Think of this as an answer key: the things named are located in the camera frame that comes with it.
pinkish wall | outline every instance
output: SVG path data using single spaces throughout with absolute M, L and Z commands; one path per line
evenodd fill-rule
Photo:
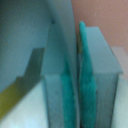
M 98 26 L 109 45 L 128 53 L 128 0 L 72 0 L 72 5 L 77 32 L 81 20 Z

white surface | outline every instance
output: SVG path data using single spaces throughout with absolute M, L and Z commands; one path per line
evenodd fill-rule
M 117 87 L 112 128 L 128 128 L 128 82 L 123 78 Z
M 117 87 L 112 128 L 128 128 L 128 55 L 122 47 L 112 47 L 112 51 L 124 72 Z
M 123 70 L 123 77 L 128 80 L 128 55 L 123 49 L 123 47 L 112 47 L 113 53 L 115 54 L 119 64 Z
M 43 86 L 39 83 L 32 89 L 2 120 L 0 128 L 48 128 Z

gray panel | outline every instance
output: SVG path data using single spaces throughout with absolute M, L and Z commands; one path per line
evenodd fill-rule
M 46 0 L 53 20 L 59 25 L 60 33 L 65 44 L 68 63 L 71 72 L 71 78 L 74 86 L 76 98 L 77 127 L 79 128 L 79 101 L 78 101 L 78 83 L 77 83 L 77 48 L 76 33 L 71 0 Z
M 96 73 L 121 73 L 122 70 L 98 27 L 87 27 L 87 41 Z
M 49 128 L 64 128 L 62 85 L 59 75 L 45 77 Z
M 98 27 L 87 27 L 87 41 L 97 84 L 96 128 L 111 128 L 119 63 Z
M 64 41 L 57 24 L 51 24 L 48 43 L 45 48 L 41 75 L 61 74 L 64 71 L 65 55 Z

